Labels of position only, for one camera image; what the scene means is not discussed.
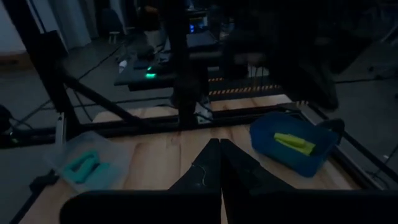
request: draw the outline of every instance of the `wooden table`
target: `wooden table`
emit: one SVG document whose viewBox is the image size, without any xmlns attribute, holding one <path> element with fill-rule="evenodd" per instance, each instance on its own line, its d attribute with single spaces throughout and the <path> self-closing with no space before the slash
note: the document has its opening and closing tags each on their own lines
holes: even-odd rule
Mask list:
<svg viewBox="0 0 398 224">
<path fill-rule="evenodd" d="M 291 102 L 285 95 L 264 96 L 240 100 L 217 101 L 211 103 L 213 111 L 271 106 Z M 141 118 L 175 115 L 171 108 L 141 108 L 129 110 Z M 95 122 L 119 120 L 116 115 L 100 113 Z M 297 189 L 358 189 L 359 187 L 333 160 L 329 159 L 313 178 L 305 178 L 291 169 L 256 153 L 251 147 L 249 126 L 199 129 L 179 133 L 150 134 L 144 136 L 112 139 L 134 150 L 130 173 L 119 189 L 163 190 L 168 189 L 189 169 L 211 138 L 228 138 L 242 150 L 257 159 L 272 174 Z M 74 194 L 71 187 L 60 179 L 55 185 L 44 189 L 36 202 L 26 213 L 21 223 L 58 223 L 62 205 Z M 222 222 L 226 223 L 225 211 L 221 212 Z"/>
</svg>

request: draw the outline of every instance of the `green led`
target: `green led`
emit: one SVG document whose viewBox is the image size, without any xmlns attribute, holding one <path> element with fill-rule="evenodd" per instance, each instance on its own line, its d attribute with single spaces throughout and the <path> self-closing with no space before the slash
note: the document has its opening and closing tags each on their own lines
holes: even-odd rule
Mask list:
<svg viewBox="0 0 398 224">
<path fill-rule="evenodd" d="M 153 74 L 153 73 L 148 73 L 146 75 L 146 78 L 155 78 L 155 77 L 156 77 L 156 74 Z"/>
</svg>

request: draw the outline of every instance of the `hazard stripe tape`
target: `hazard stripe tape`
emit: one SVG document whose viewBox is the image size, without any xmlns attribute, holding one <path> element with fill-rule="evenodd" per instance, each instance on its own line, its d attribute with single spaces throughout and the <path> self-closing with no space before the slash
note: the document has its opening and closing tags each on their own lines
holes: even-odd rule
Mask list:
<svg viewBox="0 0 398 224">
<path fill-rule="evenodd" d="M 219 82 L 223 81 L 223 78 L 209 78 L 209 82 Z"/>
<path fill-rule="evenodd" d="M 296 101 L 295 103 L 296 103 L 296 106 L 308 105 L 308 101 L 305 101 L 305 100 L 299 100 L 299 101 Z"/>
<path fill-rule="evenodd" d="M 210 91 L 209 96 L 211 95 L 225 95 L 232 93 L 250 93 L 261 90 L 272 90 L 279 89 L 280 85 L 266 85 L 266 86 L 253 86 L 253 87 L 244 87 L 244 88 L 235 88 L 235 89 L 227 89 L 227 90 L 215 90 Z"/>
</svg>

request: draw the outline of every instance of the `blue bin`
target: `blue bin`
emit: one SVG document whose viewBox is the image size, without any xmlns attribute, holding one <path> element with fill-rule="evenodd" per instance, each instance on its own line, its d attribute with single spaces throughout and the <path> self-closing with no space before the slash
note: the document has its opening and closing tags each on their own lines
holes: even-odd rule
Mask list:
<svg viewBox="0 0 398 224">
<path fill-rule="evenodd" d="M 314 143 L 313 152 L 306 156 L 275 141 L 274 134 L 291 134 Z M 290 167 L 304 177 L 313 177 L 337 143 L 338 135 L 325 128 L 293 118 L 285 113 L 267 113 L 250 127 L 252 147 L 259 153 Z"/>
</svg>

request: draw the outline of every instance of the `white wall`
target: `white wall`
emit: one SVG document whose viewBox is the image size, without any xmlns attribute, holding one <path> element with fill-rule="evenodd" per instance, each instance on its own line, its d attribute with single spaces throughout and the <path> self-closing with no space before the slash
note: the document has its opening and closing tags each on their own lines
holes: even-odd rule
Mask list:
<svg viewBox="0 0 398 224">
<path fill-rule="evenodd" d="M 64 34 L 67 49 L 83 47 L 91 42 L 84 15 L 78 0 L 50 0 L 54 5 L 54 13 L 60 20 L 60 28 Z"/>
<path fill-rule="evenodd" d="M 25 46 L 0 1 L 0 54 L 25 51 Z"/>
<path fill-rule="evenodd" d="M 30 4 L 30 1 L 27 0 L 27 3 L 29 5 L 30 11 L 32 12 L 32 15 L 34 19 L 36 20 L 36 24 L 40 29 L 41 33 L 44 33 L 42 26 L 40 25 L 39 19 L 35 13 L 35 11 L 32 8 L 32 5 Z M 36 6 L 37 12 L 39 13 L 39 16 L 43 22 L 44 28 L 47 32 L 57 30 L 59 36 L 61 37 L 63 44 L 65 45 L 65 40 L 60 32 L 60 28 L 58 26 L 57 21 L 55 20 L 54 17 L 54 12 L 52 8 L 50 7 L 49 0 L 33 0 L 33 3 Z"/>
<path fill-rule="evenodd" d="M 91 38 L 96 38 L 98 37 L 98 28 L 97 28 L 97 21 L 95 17 L 95 5 L 94 5 L 94 0 L 82 0 L 83 2 L 86 3 L 87 5 L 87 14 L 89 18 L 90 25 L 93 26 L 91 30 L 89 30 L 90 37 Z"/>
</svg>

